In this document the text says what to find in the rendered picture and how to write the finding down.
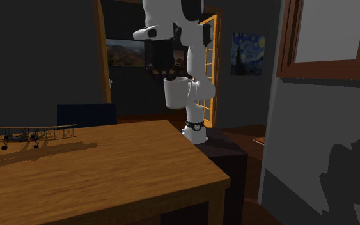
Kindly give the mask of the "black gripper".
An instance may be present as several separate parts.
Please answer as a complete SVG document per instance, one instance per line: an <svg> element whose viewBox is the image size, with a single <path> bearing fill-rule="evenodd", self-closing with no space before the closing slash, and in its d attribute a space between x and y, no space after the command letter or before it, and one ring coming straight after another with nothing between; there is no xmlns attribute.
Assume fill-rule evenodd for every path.
<svg viewBox="0 0 360 225"><path fill-rule="evenodd" d="M181 64L175 62L173 56L173 39L147 40L147 54L151 56L150 64L146 65L149 74L156 77L165 77L168 81L175 80L180 75ZM155 66L171 66L165 70L158 70Z"/></svg>

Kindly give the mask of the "white mug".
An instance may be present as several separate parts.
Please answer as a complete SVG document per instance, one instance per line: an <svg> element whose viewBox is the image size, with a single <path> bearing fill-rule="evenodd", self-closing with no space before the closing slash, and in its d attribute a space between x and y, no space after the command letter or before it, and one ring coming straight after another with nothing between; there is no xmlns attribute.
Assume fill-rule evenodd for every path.
<svg viewBox="0 0 360 225"><path fill-rule="evenodd" d="M183 109L187 105L187 99L193 82L186 77L176 77L173 80L164 79L164 94L168 109Z"/></svg>

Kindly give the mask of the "orange glazed door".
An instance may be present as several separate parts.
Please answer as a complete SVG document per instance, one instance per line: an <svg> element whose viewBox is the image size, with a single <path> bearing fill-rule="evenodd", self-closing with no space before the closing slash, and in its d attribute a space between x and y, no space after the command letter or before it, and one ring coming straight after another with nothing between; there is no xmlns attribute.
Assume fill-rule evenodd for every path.
<svg viewBox="0 0 360 225"><path fill-rule="evenodd" d="M205 62L204 69L205 75L214 87L215 95L208 100L196 100L196 105L200 106L203 109L203 119L205 126L208 128L215 127L217 125L216 114L217 114L217 96L218 96L218 87L217 87L217 76L218 76L218 62L217 62L217 44L219 41L219 17L217 14L211 15L209 18L201 22L201 24L211 25L212 26L212 41L205 47Z"/></svg>

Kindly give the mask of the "dark robot stand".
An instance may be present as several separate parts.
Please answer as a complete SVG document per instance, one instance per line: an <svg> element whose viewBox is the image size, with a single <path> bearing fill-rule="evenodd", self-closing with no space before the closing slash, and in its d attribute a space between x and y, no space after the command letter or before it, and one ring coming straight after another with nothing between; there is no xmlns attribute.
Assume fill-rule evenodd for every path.
<svg viewBox="0 0 360 225"><path fill-rule="evenodd" d="M242 225L248 154L217 128L208 128L206 135L208 140L196 147L231 178L223 225Z"/></svg>

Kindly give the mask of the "wooden table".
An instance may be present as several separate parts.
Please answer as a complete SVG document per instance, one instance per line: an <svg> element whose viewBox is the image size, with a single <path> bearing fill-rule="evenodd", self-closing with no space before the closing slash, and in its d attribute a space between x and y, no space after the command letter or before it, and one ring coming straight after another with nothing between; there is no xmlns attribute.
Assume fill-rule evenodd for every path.
<svg viewBox="0 0 360 225"><path fill-rule="evenodd" d="M0 225L128 225L204 202L223 225L230 178L170 122L74 134L0 151Z"/></svg>

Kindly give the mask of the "model biplane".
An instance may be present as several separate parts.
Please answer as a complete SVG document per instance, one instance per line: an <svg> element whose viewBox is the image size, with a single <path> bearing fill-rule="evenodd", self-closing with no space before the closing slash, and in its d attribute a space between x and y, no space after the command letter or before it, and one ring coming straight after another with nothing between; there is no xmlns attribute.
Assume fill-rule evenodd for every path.
<svg viewBox="0 0 360 225"><path fill-rule="evenodd" d="M34 143L39 148L40 141L52 141L75 137L74 128L77 124L47 126L47 127L1 127L1 149L7 150L9 143Z"/></svg>

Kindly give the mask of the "brown framed window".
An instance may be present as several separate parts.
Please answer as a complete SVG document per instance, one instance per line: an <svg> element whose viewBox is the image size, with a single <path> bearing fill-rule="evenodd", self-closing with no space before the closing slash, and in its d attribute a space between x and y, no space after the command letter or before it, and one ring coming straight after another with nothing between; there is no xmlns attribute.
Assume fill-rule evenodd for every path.
<svg viewBox="0 0 360 225"><path fill-rule="evenodd" d="M360 0L284 0L276 75L360 80Z"/></svg>

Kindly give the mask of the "landscape wall picture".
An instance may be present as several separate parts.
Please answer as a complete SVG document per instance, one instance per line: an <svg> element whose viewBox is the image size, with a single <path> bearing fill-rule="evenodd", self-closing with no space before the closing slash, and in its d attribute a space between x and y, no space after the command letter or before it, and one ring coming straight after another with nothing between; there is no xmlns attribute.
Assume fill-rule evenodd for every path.
<svg viewBox="0 0 360 225"><path fill-rule="evenodd" d="M106 39L109 67L144 67L145 43L137 40Z"/></svg>

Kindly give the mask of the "brown wooden door frame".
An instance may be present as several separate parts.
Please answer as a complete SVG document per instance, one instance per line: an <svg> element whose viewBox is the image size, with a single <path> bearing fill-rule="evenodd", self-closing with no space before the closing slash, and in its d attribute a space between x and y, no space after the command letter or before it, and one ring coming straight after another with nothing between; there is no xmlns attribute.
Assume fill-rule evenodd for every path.
<svg viewBox="0 0 360 225"><path fill-rule="evenodd" d="M111 88L109 82L109 67L107 64L106 34L102 5L100 0L92 0L92 6L102 101L104 103L111 103Z"/></svg>

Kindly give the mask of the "starry night wall picture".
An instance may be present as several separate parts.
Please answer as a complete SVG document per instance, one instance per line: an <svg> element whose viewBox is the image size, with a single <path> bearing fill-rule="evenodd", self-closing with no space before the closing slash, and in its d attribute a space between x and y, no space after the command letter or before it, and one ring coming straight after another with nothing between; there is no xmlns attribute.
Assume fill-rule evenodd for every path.
<svg viewBox="0 0 360 225"><path fill-rule="evenodd" d="M233 33L231 38L231 71L235 76L261 76L265 36Z"/></svg>

